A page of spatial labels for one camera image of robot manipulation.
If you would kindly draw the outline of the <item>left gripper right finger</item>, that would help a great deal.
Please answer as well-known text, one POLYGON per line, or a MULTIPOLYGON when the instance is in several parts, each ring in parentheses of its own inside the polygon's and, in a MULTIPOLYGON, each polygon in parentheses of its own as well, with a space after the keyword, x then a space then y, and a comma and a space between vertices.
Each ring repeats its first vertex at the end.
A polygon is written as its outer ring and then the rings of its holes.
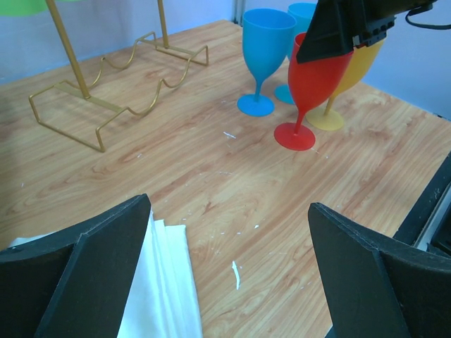
POLYGON ((449 337, 450 259, 312 203, 308 221, 334 337, 449 337))

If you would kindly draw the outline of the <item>folded beige cloth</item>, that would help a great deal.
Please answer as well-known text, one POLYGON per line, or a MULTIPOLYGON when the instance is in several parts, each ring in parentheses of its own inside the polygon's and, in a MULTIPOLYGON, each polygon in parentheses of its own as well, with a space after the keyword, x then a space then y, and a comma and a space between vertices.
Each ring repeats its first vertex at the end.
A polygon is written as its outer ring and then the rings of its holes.
MULTIPOLYGON (((12 246, 42 238, 17 239, 12 246)), ((197 293, 185 228, 167 227, 151 211, 116 337, 200 337, 197 293)))

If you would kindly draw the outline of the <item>yellow wine glass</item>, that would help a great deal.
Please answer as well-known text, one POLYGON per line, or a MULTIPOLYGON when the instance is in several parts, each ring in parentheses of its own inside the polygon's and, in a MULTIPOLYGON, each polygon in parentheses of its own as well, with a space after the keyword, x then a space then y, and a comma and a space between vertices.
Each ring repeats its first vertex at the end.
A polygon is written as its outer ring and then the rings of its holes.
POLYGON ((354 50, 351 61, 335 91, 327 101, 326 107, 315 108, 306 114, 307 122, 317 129, 324 131, 336 131, 345 124, 343 117, 333 110, 333 103, 337 96, 355 86, 369 71, 376 59, 384 39, 371 46, 363 46, 354 50))

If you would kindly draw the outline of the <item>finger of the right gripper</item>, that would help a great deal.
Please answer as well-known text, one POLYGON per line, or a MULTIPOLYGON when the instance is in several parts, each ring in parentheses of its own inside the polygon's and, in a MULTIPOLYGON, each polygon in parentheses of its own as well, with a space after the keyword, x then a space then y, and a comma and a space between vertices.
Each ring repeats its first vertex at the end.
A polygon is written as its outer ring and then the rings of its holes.
POLYGON ((372 19, 370 1, 318 1, 296 61, 344 56, 355 47, 371 46, 372 19))

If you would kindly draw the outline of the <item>green wine glass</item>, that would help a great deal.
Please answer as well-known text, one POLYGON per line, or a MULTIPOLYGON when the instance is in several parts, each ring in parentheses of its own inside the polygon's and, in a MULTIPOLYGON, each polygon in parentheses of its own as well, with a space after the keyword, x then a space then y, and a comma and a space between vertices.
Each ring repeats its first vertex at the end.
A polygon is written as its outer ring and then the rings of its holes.
POLYGON ((1 16, 22 17, 47 10, 44 0, 1 0, 1 16))

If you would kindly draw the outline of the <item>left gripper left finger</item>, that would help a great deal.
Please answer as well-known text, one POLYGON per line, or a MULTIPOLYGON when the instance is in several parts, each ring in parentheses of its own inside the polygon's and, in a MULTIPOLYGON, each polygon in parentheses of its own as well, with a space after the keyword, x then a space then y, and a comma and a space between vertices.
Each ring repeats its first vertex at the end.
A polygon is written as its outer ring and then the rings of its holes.
POLYGON ((2 337, 116 337, 147 231, 145 194, 1 251, 2 337))

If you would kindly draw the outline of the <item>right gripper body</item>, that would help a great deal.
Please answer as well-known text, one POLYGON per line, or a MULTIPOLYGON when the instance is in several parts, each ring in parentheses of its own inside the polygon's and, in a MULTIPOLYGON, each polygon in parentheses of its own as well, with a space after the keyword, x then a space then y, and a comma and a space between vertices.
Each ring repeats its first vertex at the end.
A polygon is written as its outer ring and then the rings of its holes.
POLYGON ((387 37, 397 14, 432 9, 433 1, 358 0, 352 1, 352 42, 354 47, 372 46, 387 37))

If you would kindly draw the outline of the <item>light blue wine glass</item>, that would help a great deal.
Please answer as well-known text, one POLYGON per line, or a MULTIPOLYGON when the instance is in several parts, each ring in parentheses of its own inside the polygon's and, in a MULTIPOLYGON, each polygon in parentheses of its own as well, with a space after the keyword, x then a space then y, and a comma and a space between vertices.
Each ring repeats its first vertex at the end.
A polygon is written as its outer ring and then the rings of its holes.
MULTIPOLYGON (((316 9, 315 3, 307 3, 307 2, 298 2, 290 4, 288 6, 288 13, 296 20, 296 25, 292 31, 290 47, 287 51, 287 57, 289 60, 291 60, 291 57, 293 55, 296 56, 297 52, 292 51, 296 42, 296 37, 298 34, 307 32, 311 20, 313 18, 315 9, 316 9)), ((279 101, 291 105, 295 104, 295 102, 292 99, 290 89, 286 84, 282 84, 276 87, 274 94, 277 100, 279 101)))

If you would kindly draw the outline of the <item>red wine glass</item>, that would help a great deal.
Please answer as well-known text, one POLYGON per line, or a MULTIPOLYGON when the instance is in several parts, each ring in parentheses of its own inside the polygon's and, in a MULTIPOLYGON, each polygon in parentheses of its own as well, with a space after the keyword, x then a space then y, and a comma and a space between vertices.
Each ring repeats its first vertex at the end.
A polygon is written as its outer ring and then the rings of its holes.
MULTIPOLYGON (((306 33, 298 34, 293 52, 298 52, 306 33)), ((314 133, 302 121, 311 109, 328 99, 341 81, 353 53, 299 64, 295 55, 288 67, 288 87, 298 111, 296 123, 282 123, 274 131, 276 141, 287 149, 305 151, 313 147, 314 133)))

